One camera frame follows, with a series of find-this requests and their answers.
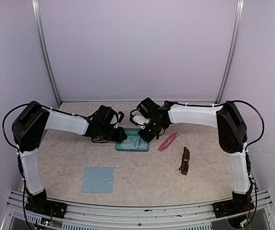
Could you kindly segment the blue-green leather glasses case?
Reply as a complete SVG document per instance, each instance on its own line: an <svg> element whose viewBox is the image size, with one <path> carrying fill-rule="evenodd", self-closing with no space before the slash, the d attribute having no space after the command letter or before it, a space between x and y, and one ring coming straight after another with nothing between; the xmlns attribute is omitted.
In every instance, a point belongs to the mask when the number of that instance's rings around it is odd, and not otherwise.
<svg viewBox="0 0 275 230"><path fill-rule="evenodd" d="M117 142L116 151L130 151L130 152L148 152L149 144L141 139L138 128L125 128L124 132L127 138L122 142Z"/></svg>

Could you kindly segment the pink sunglasses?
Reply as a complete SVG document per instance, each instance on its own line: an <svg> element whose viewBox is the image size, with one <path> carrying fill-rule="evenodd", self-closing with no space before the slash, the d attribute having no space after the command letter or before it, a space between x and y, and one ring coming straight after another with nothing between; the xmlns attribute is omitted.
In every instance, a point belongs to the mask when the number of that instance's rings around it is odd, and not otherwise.
<svg viewBox="0 0 275 230"><path fill-rule="evenodd" d="M178 132L175 132L173 134L171 134L158 148L158 151L163 151L165 149L167 149L171 143L179 136Z"/></svg>

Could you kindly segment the brown sunglasses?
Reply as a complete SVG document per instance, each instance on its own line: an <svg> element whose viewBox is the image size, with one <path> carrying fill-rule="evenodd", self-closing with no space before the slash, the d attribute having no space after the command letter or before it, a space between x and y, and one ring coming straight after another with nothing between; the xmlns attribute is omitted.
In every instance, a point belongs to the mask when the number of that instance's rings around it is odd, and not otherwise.
<svg viewBox="0 0 275 230"><path fill-rule="evenodd" d="M181 159L181 166L179 167L179 171L182 175L188 175L190 156L191 154L189 149L187 147L184 147Z"/></svg>

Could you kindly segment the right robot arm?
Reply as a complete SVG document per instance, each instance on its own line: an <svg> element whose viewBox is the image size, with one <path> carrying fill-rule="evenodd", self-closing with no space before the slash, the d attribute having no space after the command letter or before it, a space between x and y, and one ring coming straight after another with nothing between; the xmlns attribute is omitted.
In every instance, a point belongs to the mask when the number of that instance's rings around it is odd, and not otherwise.
<svg viewBox="0 0 275 230"><path fill-rule="evenodd" d="M224 104L197 105L165 101L156 104L152 99L142 100L136 107L137 115L130 121L141 127L140 137L147 143L159 137L171 124L193 124L216 128L220 148L227 153L233 176L233 193L229 209L239 213L248 204L245 196L252 190L247 163L247 126L232 101Z"/></svg>

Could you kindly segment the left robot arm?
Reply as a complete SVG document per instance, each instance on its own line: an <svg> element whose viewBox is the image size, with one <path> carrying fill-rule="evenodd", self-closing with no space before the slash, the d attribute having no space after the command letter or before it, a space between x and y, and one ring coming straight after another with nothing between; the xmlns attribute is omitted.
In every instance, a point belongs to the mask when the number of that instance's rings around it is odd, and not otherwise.
<svg viewBox="0 0 275 230"><path fill-rule="evenodd" d="M116 112L101 105L90 116L67 113L44 106L36 101L23 104L24 108L12 124L12 134L27 191L33 195L31 201L40 213L46 213L51 203L41 194L45 192L38 165L38 150L44 133L56 130L90 138L93 143L122 142L127 135L119 123L123 112Z"/></svg>

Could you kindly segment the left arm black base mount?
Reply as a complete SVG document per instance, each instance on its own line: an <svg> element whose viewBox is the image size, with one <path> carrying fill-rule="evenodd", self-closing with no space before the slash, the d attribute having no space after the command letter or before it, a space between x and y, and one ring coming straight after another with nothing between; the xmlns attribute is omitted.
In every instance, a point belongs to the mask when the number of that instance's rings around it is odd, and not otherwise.
<svg viewBox="0 0 275 230"><path fill-rule="evenodd" d="M49 217L63 219L67 210L67 204L59 201L47 199L47 193L44 189L37 195L28 194L26 210L42 214Z"/></svg>

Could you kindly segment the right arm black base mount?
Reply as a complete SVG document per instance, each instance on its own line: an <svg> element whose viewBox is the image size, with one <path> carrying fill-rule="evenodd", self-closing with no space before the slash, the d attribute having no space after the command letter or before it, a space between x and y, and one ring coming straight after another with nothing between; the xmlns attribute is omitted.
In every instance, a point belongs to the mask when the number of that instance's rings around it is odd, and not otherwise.
<svg viewBox="0 0 275 230"><path fill-rule="evenodd" d="M238 194L232 192L232 198L225 201L213 203L214 214L216 218L226 217L243 213L254 209L251 192Z"/></svg>

